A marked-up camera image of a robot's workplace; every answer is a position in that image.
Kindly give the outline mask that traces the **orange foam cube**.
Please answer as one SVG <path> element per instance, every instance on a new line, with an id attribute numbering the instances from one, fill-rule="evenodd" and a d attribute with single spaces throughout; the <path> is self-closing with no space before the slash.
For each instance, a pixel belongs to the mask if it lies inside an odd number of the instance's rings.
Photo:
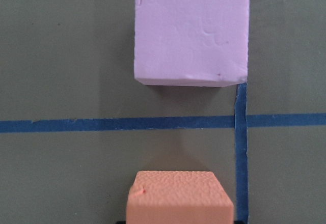
<path id="1" fill-rule="evenodd" d="M 234 205 L 213 172 L 139 171 L 126 223 L 233 223 Z"/>

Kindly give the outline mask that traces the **purple foam block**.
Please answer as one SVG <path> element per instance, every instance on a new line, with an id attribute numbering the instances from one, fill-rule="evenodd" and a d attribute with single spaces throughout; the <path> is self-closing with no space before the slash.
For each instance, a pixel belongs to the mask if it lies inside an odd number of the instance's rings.
<path id="1" fill-rule="evenodd" d="M 135 0 L 134 77 L 227 87 L 248 78 L 250 0 Z"/>

